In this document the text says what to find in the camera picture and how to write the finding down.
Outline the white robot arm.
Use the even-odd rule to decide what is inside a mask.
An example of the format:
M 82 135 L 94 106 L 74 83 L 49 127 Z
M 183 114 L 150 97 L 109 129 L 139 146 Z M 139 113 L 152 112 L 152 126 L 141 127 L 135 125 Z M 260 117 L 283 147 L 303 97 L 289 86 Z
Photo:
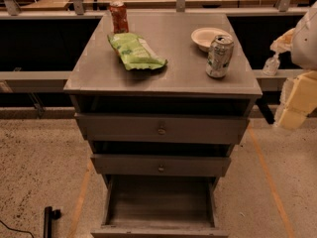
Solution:
M 270 49 L 279 54 L 290 52 L 291 61 L 304 70 L 285 82 L 275 115 L 277 127 L 295 130 L 317 108 L 317 4 L 309 8 L 295 28 L 277 38 Z

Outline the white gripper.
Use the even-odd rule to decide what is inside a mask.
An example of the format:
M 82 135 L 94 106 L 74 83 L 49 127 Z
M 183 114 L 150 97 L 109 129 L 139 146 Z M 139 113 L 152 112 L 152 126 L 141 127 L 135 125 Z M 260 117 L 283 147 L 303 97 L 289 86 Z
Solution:
M 294 28 L 278 37 L 270 49 L 278 54 L 289 52 Z M 305 71 L 288 78 L 283 85 L 281 103 L 275 112 L 275 125 L 286 130 L 295 130 L 305 121 L 308 114 L 317 108 L 317 71 Z

